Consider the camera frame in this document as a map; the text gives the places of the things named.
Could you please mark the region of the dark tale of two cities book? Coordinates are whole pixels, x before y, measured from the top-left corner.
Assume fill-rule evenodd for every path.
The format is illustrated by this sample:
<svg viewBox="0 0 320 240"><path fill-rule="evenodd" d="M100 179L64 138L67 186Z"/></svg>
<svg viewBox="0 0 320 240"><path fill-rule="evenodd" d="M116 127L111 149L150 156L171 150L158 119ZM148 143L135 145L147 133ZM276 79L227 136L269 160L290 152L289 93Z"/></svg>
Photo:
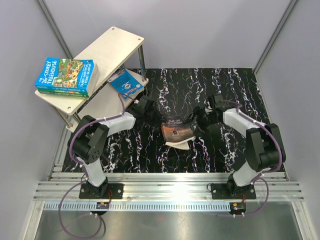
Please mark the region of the dark tale of two cities book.
<svg viewBox="0 0 320 240"><path fill-rule="evenodd" d="M190 149L188 142L196 137L192 129L183 122L183 118L179 115L170 116L161 124L161 131L166 146L188 151Z"/></svg>

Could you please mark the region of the blue paperback book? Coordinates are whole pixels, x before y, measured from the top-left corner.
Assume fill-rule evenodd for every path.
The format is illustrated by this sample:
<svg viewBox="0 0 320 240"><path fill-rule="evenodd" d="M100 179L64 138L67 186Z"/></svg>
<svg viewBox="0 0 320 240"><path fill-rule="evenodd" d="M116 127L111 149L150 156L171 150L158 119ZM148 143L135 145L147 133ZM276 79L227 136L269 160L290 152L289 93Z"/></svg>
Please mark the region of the blue paperback book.
<svg viewBox="0 0 320 240"><path fill-rule="evenodd" d="M143 89L143 85L125 68L119 69L107 81L125 100Z"/></svg>

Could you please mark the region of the dark green 104-storey treehouse book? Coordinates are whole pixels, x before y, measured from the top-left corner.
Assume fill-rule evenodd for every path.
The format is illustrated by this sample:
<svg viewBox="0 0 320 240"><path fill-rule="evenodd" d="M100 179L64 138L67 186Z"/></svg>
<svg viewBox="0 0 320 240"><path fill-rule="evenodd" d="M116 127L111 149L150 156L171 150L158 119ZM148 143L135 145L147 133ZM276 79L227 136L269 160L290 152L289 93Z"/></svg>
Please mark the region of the dark green 104-storey treehouse book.
<svg viewBox="0 0 320 240"><path fill-rule="evenodd" d="M76 91L67 91L67 90L57 90L57 89L45 89L37 88L41 94L50 94L50 95L59 95L59 96L70 96L75 98L84 98L88 99L90 96L87 93L76 92Z"/></svg>

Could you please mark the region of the blue 26-storey treehouse book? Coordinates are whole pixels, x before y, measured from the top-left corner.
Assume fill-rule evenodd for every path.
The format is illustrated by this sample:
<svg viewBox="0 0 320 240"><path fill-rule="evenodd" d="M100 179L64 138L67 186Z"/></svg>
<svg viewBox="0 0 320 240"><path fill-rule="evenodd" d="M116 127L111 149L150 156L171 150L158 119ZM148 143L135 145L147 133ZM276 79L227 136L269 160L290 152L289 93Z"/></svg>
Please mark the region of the blue 26-storey treehouse book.
<svg viewBox="0 0 320 240"><path fill-rule="evenodd" d="M47 57L34 85L39 91L91 95L99 74L98 64L92 59Z"/></svg>

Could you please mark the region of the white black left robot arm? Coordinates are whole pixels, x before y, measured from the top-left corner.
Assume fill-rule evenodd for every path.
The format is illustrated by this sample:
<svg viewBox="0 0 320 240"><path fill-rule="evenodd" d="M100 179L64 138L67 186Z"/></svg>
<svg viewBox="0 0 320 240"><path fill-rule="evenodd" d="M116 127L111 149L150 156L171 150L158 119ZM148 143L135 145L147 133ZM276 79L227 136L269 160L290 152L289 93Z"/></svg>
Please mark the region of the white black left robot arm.
<svg viewBox="0 0 320 240"><path fill-rule="evenodd" d="M157 110L156 103L148 96L134 100L129 109L122 109L114 116L94 118L85 115L78 123L68 141L69 156L82 167L85 180L80 183L80 199L122 198L123 185L109 183L105 175L101 158L107 139L119 132L130 130L136 120L142 119L148 124L161 124L163 116Z"/></svg>

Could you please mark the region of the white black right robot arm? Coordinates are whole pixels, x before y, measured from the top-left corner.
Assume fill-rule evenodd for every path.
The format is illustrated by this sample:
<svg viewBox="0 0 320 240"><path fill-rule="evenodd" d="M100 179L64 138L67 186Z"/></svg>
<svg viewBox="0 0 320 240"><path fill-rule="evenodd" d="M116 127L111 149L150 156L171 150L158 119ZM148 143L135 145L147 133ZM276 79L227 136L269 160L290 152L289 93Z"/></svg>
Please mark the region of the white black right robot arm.
<svg viewBox="0 0 320 240"><path fill-rule="evenodd" d="M286 161L278 125L263 123L242 112L242 105L225 100L221 94L208 98L209 107L196 106L189 116L206 131L210 125L224 124L245 138L245 162L231 173L225 183L210 183L214 200L254 200L255 182L263 174L277 172Z"/></svg>

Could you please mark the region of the white two-tier shelf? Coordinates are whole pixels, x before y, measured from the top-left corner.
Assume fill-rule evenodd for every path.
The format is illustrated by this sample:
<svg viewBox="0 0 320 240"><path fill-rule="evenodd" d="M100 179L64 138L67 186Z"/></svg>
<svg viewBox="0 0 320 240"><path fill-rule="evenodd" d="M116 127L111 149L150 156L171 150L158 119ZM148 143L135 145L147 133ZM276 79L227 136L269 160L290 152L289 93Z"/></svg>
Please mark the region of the white two-tier shelf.
<svg viewBox="0 0 320 240"><path fill-rule="evenodd" d="M64 121L65 127L73 132L79 121L85 115L94 118L112 117L119 114L123 108L128 107L130 98L120 100L117 91L108 83L108 79L119 68L124 67L125 62L134 52L138 52L141 73L129 71L139 82L142 93L146 89L148 79L143 54L145 39L121 28L112 26L87 48L79 53L77 59L92 59L98 66L99 78L94 87L94 96L88 100L72 96L42 94L38 91L35 95L49 103Z"/></svg>

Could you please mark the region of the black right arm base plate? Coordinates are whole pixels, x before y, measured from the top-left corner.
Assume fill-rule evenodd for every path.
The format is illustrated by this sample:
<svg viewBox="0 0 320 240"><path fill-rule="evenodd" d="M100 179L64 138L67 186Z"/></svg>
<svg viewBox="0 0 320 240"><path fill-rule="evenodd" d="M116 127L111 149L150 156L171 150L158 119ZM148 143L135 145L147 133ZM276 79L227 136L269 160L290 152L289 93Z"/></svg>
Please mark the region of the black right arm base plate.
<svg viewBox="0 0 320 240"><path fill-rule="evenodd" d="M229 183L211 183L210 192L213 200L255 200L253 185L236 186Z"/></svg>

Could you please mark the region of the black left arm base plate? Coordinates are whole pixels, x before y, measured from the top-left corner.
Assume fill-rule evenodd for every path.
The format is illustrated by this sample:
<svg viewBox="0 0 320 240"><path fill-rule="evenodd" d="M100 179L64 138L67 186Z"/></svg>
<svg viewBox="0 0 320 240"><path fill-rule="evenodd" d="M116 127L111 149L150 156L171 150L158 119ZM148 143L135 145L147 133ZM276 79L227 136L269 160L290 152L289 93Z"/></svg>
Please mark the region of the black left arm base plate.
<svg viewBox="0 0 320 240"><path fill-rule="evenodd" d="M99 187L90 183L83 183L80 187L79 198L90 199L109 199L121 200L124 193L124 184L105 183Z"/></svg>

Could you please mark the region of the aluminium rail frame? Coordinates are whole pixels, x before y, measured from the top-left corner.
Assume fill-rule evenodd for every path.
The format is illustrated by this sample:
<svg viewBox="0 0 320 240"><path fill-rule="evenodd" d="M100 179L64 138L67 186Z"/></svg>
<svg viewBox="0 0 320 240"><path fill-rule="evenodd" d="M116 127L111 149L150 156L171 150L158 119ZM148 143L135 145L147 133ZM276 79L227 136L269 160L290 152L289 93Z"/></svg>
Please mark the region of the aluminium rail frame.
<svg viewBox="0 0 320 240"><path fill-rule="evenodd" d="M95 200L79 199L80 172L64 172L56 163L46 181L36 187L31 214L23 235L33 240L45 209L54 210L64 200L67 210L94 210ZM224 183L227 173L110 173L112 184L122 184L118 192L121 199L112 199L113 211L214 211L226 210L230 200L213 199L210 184ZM254 184L256 199L263 201L288 202L293 208L298 231L305 240L315 240L317 234L306 208L299 183L290 181L285 172L267 173Z"/></svg>

